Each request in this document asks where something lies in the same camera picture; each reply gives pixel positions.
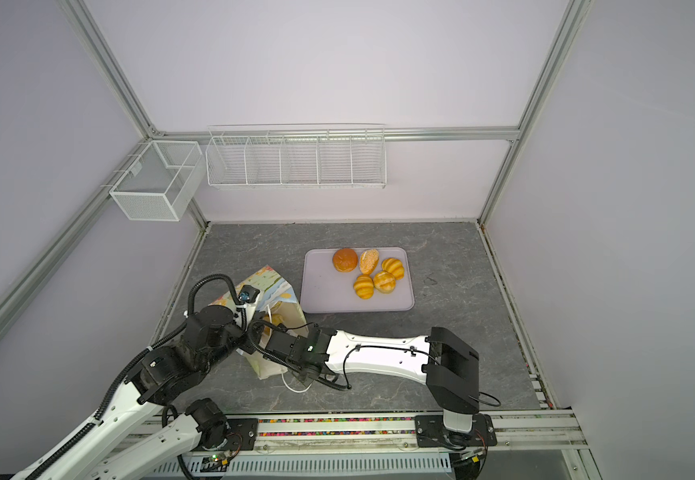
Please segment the green paper gift bag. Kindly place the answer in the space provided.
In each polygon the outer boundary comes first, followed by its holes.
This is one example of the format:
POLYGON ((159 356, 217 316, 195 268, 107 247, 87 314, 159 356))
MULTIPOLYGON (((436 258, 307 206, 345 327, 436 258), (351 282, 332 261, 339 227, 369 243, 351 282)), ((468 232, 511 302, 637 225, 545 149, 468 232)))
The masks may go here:
MULTIPOLYGON (((307 332, 304 314, 292 285, 270 266, 264 266, 243 282, 237 283, 227 293, 213 301, 212 305, 225 306, 235 313, 236 307, 232 301, 231 290, 234 290, 236 296, 240 297, 240 290, 243 286, 251 286, 260 291, 256 300, 256 312, 261 313, 264 320, 269 322, 269 318, 273 314, 279 314, 284 318, 286 327, 303 327, 304 332, 307 332)), ((251 353, 247 353, 239 347, 236 352, 247 361, 259 380, 279 376, 290 392, 303 394, 310 389, 309 386, 301 386, 299 389, 293 388, 286 382, 287 369, 271 360, 264 359, 258 351, 253 349, 251 353)))

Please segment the round brown fake bun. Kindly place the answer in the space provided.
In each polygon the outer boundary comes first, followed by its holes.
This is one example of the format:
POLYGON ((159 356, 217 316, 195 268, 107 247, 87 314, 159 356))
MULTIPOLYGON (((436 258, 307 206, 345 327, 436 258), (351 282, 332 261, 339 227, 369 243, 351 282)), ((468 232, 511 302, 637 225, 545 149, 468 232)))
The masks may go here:
POLYGON ((333 253, 332 265, 337 272, 351 272, 359 265, 359 256, 351 248, 341 248, 333 253))

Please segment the round pale scored bun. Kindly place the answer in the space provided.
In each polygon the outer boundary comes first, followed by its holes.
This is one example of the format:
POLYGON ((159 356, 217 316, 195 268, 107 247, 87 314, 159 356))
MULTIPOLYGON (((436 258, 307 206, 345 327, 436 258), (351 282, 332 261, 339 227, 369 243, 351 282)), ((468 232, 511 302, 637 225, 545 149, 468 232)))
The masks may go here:
POLYGON ((373 286, 375 289, 383 294, 393 293, 395 291, 395 286, 397 286, 397 280, 393 274, 383 270, 377 272, 373 276, 373 286))

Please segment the oval orange fake bread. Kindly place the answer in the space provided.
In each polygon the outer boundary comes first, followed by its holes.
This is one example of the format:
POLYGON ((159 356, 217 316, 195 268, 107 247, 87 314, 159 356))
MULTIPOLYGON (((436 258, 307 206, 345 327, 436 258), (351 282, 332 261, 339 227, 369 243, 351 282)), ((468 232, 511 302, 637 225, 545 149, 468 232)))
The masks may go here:
POLYGON ((367 249, 359 256, 359 270, 363 275, 371 275, 379 264, 379 250, 367 249))

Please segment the yellow fake bread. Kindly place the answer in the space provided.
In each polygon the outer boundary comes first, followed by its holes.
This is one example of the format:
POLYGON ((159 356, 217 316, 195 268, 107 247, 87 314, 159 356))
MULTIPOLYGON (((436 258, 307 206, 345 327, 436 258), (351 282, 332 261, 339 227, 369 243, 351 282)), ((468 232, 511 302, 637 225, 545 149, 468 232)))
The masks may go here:
POLYGON ((387 258, 381 262, 381 269, 391 274, 395 280, 405 277, 405 266, 399 258, 387 258))

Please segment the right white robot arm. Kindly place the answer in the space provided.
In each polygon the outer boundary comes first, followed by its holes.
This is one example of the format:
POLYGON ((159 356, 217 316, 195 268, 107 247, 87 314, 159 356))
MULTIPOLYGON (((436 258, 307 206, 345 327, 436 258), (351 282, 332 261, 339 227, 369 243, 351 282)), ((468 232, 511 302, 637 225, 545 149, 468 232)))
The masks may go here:
POLYGON ((263 359, 286 368, 305 387, 318 383, 349 391, 349 376, 355 373, 421 384, 443 410, 439 444, 463 450, 473 438, 473 420, 481 413, 479 354, 445 328, 433 327, 417 337, 382 338, 313 325, 302 336, 258 318, 250 322, 247 336, 247 344, 263 359))

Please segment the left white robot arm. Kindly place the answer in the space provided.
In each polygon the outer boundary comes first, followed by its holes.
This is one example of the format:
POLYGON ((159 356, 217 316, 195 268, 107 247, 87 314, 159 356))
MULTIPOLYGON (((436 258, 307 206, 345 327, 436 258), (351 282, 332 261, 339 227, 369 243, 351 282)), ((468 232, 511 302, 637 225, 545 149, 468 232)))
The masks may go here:
POLYGON ((212 366, 237 349, 251 347, 248 328, 259 296, 259 289, 251 285, 235 288, 224 274, 199 280, 189 291, 183 322, 137 353, 95 412, 15 478, 141 478, 194 448, 223 446, 228 420, 214 401, 204 398, 181 415, 167 416, 157 434, 109 457, 144 420, 157 412, 169 414, 174 400, 201 384, 212 366))

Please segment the lavender plastic tray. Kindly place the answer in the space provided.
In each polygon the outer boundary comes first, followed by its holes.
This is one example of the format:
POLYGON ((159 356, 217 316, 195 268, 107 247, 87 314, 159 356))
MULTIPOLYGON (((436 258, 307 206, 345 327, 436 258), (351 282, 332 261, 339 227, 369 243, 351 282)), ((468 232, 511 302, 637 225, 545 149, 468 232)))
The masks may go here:
POLYGON ((335 248, 309 250, 304 256, 299 303, 308 314, 403 312, 415 306, 411 268, 407 252, 400 247, 379 247, 379 261, 397 258, 405 268, 405 277, 397 280, 395 290, 375 290, 369 299, 355 293, 353 283, 361 272, 338 272, 332 263, 335 248))

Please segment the small white mesh basket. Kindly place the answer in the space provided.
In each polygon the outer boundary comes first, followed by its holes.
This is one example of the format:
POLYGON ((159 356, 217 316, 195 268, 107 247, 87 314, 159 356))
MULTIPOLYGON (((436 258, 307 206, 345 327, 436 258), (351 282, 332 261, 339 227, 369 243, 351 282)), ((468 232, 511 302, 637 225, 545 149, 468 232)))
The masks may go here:
POLYGON ((177 222, 205 174, 197 142, 152 140, 113 184, 110 195, 132 221, 177 222))

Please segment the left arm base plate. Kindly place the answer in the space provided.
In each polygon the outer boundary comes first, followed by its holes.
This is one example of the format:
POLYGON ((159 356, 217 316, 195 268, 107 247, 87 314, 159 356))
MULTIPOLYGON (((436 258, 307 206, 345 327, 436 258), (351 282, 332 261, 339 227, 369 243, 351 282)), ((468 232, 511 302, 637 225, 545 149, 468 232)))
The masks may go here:
POLYGON ((254 417, 229 418, 221 428, 215 428, 202 440, 206 451, 251 451, 257 438, 259 421, 254 417))

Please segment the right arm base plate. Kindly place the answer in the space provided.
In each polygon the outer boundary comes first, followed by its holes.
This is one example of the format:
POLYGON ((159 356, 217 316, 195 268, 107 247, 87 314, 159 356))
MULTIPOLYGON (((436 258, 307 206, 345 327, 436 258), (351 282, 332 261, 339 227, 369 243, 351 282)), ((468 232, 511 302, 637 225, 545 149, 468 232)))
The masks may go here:
POLYGON ((497 446, 497 434, 493 420, 485 414, 471 416, 469 430, 461 423, 455 428, 445 425, 443 414, 423 414, 413 418, 413 433, 421 448, 445 448, 463 450, 469 447, 491 448, 497 446))

